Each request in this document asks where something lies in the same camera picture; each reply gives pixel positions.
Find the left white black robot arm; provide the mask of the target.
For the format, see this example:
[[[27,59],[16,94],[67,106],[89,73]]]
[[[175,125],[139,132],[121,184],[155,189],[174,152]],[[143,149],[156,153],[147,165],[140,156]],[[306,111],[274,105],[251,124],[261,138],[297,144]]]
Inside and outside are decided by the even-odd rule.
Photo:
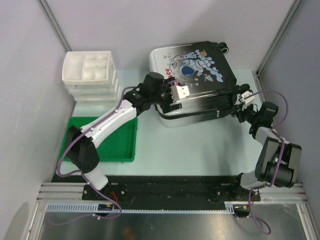
[[[189,88],[174,77],[164,78],[148,73],[137,86],[123,89],[119,103],[109,112],[81,127],[71,126],[66,134],[66,149],[61,158],[68,158],[84,179],[92,185],[100,200],[110,196],[109,180],[99,167],[98,147],[114,131],[137,118],[153,105],[172,110],[172,103],[190,95]]]

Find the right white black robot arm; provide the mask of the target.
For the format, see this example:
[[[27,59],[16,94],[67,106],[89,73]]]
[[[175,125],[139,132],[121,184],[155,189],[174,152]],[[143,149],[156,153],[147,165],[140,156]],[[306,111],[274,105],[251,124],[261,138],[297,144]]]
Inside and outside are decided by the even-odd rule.
[[[259,111],[252,105],[243,108],[238,104],[231,115],[240,123],[250,124],[249,134],[262,145],[255,169],[239,175],[239,183],[230,188],[231,196],[242,201],[249,190],[263,187],[291,188],[297,180],[302,147],[291,143],[272,129],[274,116],[279,107],[271,102],[263,102]]]

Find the space astronaut hardshell suitcase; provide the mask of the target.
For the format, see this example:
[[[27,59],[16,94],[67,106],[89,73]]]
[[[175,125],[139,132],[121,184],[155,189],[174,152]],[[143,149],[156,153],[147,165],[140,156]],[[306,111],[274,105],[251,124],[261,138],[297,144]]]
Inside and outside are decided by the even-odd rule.
[[[161,123],[178,127],[228,116],[238,95],[250,90],[250,85],[239,85],[225,55],[225,42],[202,41],[154,49],[149,54],[149,70],[173,77],[188,86],[190,96],[178,101],[182,108],[162,113],[155,106]]]

